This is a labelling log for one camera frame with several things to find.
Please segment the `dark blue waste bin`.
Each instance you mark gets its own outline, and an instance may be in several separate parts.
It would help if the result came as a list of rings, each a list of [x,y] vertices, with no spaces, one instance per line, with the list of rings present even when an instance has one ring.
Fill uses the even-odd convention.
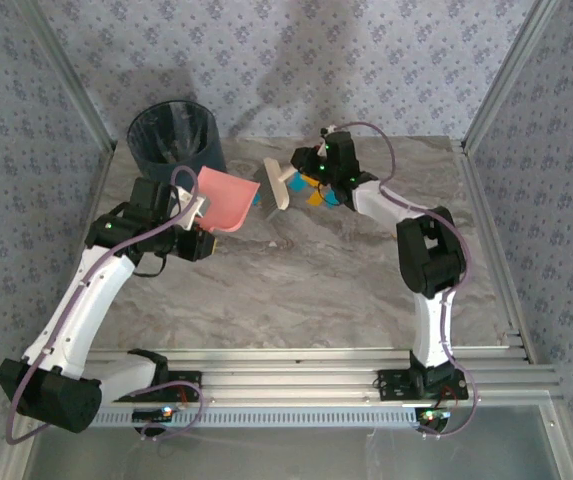
[[[189,190],[189,174],[171,174],[180,165],[198,174],[204,167],[220,172],[227,165],[215,116],[188,100],[166,101],[142,111],[131,122],[126,142],[143,176]]]

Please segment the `aluminium frame post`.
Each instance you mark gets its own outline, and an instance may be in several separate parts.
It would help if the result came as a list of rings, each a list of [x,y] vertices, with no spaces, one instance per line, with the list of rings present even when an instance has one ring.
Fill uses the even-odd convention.
[[[35,37],[73,107],[90,135],[104,152],[113,152],[116,141],[106,129],[65,49],[37,0],[12,0]]]
[[[491,127],[561,0],[534,0],[470,127],[461,141],[472,155]]]

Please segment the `grey metal bottom panel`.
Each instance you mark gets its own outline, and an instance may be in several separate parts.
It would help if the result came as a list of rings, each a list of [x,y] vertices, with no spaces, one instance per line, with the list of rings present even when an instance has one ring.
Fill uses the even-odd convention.
[[[37,437],[22,480],[562,480],[535,407],[479,408],[460,433],[203,428],[163,443],[132,428]]]

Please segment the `aluminium front rail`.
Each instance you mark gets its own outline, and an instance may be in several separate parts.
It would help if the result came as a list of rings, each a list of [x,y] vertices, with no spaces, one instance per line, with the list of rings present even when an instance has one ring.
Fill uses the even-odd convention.
[[[404,369],[409,354],[390,348],[176,349],[164,351],[173,370],[202,373],[214,407],[371,406],[376,373]],[[538,405],[562,397],[551,365],[532,364],[518,346],[458,347],[483,406]]]

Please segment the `aluminium side rail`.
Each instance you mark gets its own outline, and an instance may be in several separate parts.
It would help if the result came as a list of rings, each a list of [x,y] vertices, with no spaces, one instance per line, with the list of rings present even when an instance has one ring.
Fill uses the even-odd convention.
[[[525,358],[532,364],[538,364],[540,360],[529,335],[528,325],[501,244],[500,235],[476,166],[465,153],[460,156],[459,163],[497,303],[503,317],[511,327],[510,334],[506,334],[506,337],[510,338],[510,345],[519,339],[520,345],[525,351]]]
[[[97,211],[97,206],[99,204],[99,200],[104,189],[110,165],[115,155],[116,147],[117,144],[114,143],[110,150],[108,150],[106,153],[103,153],[100,156],[96,175],[92,181],[90,189],[88,210],[86,217],[87,222],[91,222],[95,218],[95,212]]]

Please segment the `pink plastic dustpan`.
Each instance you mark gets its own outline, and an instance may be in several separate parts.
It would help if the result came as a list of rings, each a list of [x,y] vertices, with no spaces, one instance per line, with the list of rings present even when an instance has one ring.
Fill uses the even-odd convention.
[[[239,230],[250,210],[260,184],[203,167],[197,177],[201,195],[209,201],[206,213],[198,219],[210,233]]]

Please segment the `cream hand brush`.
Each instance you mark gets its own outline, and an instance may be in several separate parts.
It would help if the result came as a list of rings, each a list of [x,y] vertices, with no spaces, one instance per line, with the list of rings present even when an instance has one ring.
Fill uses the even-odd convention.
[[[296,169],[292,165],[282,167],[273,158],[265,158],[256,170],[254,181],[259,184],[259,205],[266,221],[288,208],[290,196],[286,182],[295,173]]]

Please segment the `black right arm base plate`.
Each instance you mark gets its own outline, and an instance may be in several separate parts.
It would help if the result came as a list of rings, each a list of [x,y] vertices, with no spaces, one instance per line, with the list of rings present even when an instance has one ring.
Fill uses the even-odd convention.
[[[427,383],[417,369],[379,370],[373,382],[381,401],[437,401],[442,397],[468,400],[464,374],[453,370],[444,379]]]

